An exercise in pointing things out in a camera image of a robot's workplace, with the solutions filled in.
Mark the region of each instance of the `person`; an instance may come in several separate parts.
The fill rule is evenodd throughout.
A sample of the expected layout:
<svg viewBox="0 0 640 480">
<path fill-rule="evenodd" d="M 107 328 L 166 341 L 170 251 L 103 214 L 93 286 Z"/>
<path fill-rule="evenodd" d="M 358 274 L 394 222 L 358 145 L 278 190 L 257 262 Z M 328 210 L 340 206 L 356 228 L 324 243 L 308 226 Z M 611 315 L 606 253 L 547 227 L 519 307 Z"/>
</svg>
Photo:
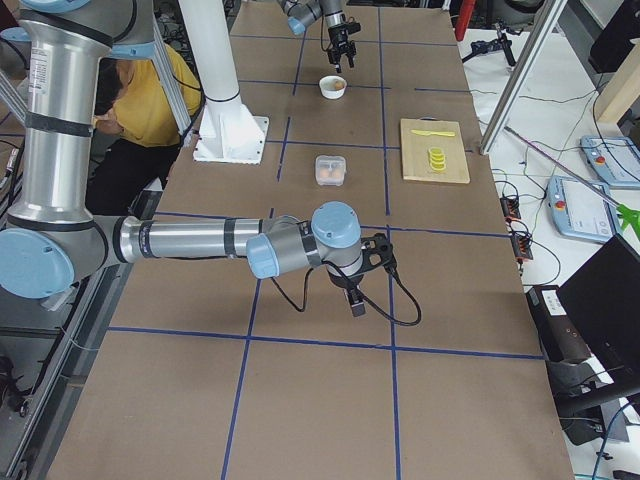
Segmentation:
<svg viewBox="0 0 640 480">
<path fill-rule="evenodd" d="M 182 57 L 166 45 L 190 115 L 201 104 L 201 89 Z M 151 60 L 100 61 L 95 128 L 119 135 L 90 178 L 87 209 L 94 215 L 129 215 L 136 196 L 155 178 L 166 186 L 180 151 L 178 126 Z"/>
</svg>

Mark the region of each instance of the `black monitor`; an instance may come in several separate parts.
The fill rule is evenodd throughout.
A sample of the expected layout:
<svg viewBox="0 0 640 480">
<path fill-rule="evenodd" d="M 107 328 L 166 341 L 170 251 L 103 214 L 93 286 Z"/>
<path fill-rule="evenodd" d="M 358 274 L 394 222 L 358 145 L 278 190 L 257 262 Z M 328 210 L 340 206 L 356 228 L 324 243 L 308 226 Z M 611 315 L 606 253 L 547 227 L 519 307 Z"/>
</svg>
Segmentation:
<svg viewBox="0 0 640 480">
<path fill-rule="evenodd" d="M 640 255 L 615 235 L 559 289 L 558 297 L 614 383 L 556 402 L 561 415 L 627 397 L 640 413 Z"/>
</svg>

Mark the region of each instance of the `yellow shirt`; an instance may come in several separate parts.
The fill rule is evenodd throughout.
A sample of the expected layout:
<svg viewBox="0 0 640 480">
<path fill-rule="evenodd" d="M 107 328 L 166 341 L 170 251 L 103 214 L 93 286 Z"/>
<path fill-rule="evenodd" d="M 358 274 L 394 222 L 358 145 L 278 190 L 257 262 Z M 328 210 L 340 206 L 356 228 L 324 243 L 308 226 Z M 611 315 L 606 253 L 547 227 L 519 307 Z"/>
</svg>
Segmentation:
<svg viewBox="0 0 640 480">
<path fill-rule="evenodd" d="M 198 80 L 182 57 L 170 46 L 165 47 L 176 78 L 199 88 Z M 193 115 L 200 105 L 200 92 L 180 83 L 178 86 L 189 115 Z M 133 78 L 127 92 L 113 108 L 118 123 L 124 128 L 120 136 L 125 140 L 144 147 L 177 145 L 180 142 L 178 126 L 151 60 L 134 62 Z"/>
</svg>

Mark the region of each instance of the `black screen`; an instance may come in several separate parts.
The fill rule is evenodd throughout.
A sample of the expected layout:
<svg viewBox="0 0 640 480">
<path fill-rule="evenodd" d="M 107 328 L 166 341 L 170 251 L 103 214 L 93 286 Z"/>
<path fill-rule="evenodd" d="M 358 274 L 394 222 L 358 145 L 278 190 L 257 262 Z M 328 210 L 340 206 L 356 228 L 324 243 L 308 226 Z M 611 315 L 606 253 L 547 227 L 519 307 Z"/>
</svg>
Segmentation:
<svg viewBox="0 0 640 480">
<path fill-rule="evenodd" d="M 558 297 L 614 382 L 640 379 L 640 255 L 613 236 L 560 287 Z M 630 399 L 640 401 L 640 394 Z"/>
</svg>

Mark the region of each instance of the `black pants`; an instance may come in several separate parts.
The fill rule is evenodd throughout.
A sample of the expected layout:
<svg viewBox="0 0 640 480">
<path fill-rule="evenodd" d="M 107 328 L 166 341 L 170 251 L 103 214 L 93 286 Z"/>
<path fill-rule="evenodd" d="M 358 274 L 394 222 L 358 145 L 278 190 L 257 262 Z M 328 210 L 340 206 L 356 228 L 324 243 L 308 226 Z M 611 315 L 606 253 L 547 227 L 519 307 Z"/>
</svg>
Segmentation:
<svg viewBox="0 0 640 480">
<path fill-rule="evenodd" d="M 87 187 L 86 205 L 94 215 L 129 215 L 136 196 L 156 177 L 164 187 L 180 147 L 143 147 L 117 140 L 105 153 Z"/>
</svg>

